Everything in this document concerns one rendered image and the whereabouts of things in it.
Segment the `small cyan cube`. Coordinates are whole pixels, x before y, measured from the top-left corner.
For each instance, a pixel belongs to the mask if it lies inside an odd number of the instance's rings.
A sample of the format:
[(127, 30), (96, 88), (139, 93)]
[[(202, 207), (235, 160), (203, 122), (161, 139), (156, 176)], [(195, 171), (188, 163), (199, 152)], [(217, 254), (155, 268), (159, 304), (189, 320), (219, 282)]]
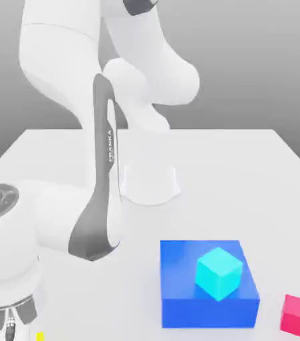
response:
[(243, 262), (216, 247), (197, 260), (195, 283), (220, 302), (239, 288)]

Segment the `small red cube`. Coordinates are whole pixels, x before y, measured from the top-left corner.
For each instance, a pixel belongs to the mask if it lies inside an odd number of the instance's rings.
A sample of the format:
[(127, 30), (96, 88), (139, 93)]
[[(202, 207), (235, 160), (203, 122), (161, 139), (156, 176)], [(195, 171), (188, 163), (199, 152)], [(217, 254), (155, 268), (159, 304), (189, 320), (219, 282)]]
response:
[(285, 295), (280, 330), (300, 336), (300, 297)]

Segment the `large blue box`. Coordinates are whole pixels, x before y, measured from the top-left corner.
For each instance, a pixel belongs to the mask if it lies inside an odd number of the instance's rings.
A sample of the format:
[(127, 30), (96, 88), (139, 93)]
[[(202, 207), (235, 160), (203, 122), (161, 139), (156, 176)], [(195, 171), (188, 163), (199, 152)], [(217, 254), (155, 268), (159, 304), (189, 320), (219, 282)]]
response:
[[(216, 301), (196, 284), (198, 259), (220, 247), (243, 264), (239, 288)], [(164, 328), (253, 328), (260, 297), (238, 240), (162, 240), (160, 290)]]

